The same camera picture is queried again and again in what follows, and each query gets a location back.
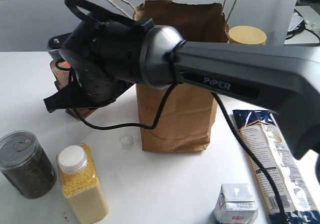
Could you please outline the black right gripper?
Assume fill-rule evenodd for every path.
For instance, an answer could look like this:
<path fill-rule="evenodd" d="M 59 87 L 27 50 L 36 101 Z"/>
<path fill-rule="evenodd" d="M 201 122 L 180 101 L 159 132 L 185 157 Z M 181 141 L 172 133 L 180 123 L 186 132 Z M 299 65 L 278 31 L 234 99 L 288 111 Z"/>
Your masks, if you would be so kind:
<path fill-rule="evenodd" d="M 53 60 L 65 61 L 71 81 L 52 96 L 45 98 L 49 113 L 60 109 L 86 108 L 87 103 L 113 103 L 134 84 L 117 80 L 103 71 L 102 59 L 97 54 L 98 37 L 110 20 L 105 15 L 88 14 L 93 23 L 81 21 L 73 32 L 52 37 L 47 51 Z"/>

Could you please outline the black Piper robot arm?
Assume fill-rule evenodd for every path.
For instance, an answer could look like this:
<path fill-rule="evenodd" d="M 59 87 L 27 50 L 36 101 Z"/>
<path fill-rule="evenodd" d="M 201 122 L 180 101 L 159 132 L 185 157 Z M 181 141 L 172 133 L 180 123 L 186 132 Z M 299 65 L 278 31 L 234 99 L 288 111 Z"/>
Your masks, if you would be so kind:
<path fill-rule="evenodd" d="M 171 26 L 81 14 L 58 48 L 76 79 L 44 100 L 48 112 L 100 108 L 124 82 L 191 84 L 274 112 L 296 159 L 320 150 L 320 49 L 184 40 Z"/>

